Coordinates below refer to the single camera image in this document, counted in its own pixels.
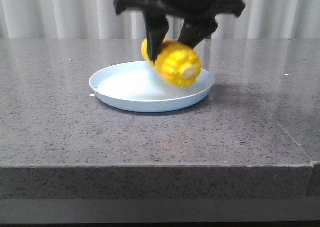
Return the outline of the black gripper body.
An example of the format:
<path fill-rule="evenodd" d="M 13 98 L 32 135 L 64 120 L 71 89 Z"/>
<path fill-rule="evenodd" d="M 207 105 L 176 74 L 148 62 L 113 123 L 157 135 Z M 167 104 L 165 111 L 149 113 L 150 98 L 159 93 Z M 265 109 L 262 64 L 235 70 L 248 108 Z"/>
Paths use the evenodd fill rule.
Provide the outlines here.
<path fill-rule="evenodd" d="M 152 15 L 170 15 L 184 19 L 210 19 L 219 14 L 241 16 L 243 0 L 114 0 L 117 15 L 137 10 Z"/>

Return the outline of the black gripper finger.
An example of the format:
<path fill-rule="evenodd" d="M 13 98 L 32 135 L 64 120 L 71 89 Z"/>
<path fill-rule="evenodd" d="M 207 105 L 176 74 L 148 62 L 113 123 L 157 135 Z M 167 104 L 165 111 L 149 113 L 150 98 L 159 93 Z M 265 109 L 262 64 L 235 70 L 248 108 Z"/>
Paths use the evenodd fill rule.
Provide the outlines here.
<path fill-rule="evenodd" d="M 185 19 L 178 42 L 194 49 L 201 41 L 211 36 L 218 28 L 213 19 L 190 20 Z"/>
<path fill-rule="evenodd" d="M 143 16 L 147 36 L 148 59 L 151 62 L 155 62 L 158 58 L 165 36 L 169 31 L 167 13 L 144 9 Z"/>

